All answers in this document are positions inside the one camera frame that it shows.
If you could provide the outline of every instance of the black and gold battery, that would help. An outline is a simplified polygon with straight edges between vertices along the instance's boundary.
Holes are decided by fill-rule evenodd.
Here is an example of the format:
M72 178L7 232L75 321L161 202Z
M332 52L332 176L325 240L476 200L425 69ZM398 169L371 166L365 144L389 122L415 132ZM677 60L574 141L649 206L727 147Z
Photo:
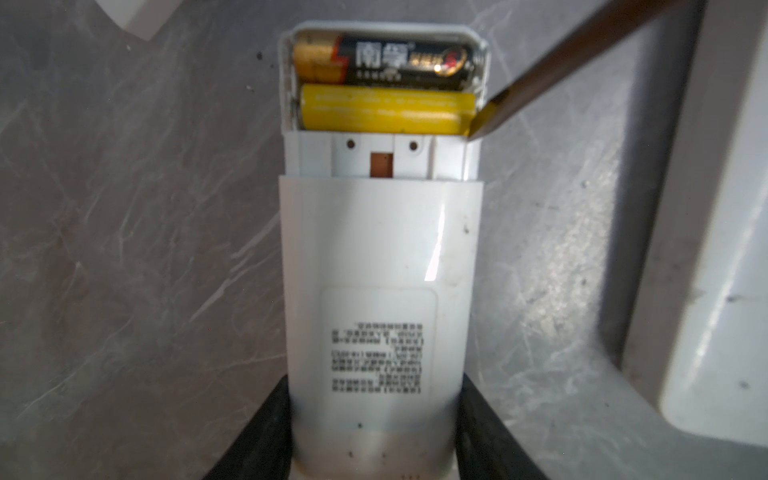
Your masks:
M299 33L293 66L310 83L464 90L478 62L470 45Z
M304 84L307 130L380 134L466 135L475 96L458 91Z

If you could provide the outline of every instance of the brown square opening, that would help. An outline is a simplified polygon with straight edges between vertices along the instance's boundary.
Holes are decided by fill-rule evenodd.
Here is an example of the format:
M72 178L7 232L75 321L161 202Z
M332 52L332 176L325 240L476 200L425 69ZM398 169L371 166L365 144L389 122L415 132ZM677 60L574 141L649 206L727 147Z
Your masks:
M394 154L371 152L371 178L392 178Z

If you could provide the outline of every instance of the gray marble countertop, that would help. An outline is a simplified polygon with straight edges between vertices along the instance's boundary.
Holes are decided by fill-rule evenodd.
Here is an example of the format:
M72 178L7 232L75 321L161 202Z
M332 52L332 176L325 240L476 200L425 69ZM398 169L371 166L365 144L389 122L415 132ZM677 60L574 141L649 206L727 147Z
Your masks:
M199 478L286 371L276 40L468 23L490 89L598 0L187 0L151 42L92 0L0 5L0 478ZM765 478L615 366L694 43L676 8L483 144L466 369L553 478Z

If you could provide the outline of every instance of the battery label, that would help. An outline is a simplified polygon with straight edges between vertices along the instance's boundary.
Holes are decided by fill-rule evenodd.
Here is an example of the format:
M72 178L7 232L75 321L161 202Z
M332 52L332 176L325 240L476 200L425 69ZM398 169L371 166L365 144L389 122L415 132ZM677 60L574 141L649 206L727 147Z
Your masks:
M358 323L356 328L331 332L331 370L358 375L333 377L334 392L421 393L421 323ZM357 346L376 346L359 349Z
M333 288L321 299L327 388L339 394L428 392L437 296L421 289Z

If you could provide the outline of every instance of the circular logo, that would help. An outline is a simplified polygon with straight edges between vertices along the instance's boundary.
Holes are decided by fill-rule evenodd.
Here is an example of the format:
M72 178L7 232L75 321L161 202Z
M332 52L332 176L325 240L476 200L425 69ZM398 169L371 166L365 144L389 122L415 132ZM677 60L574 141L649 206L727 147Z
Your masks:
M450 77L461 70L467 62L467 51L463 47L451 47L442 53L442 60L435 65L435 73L440 77Z

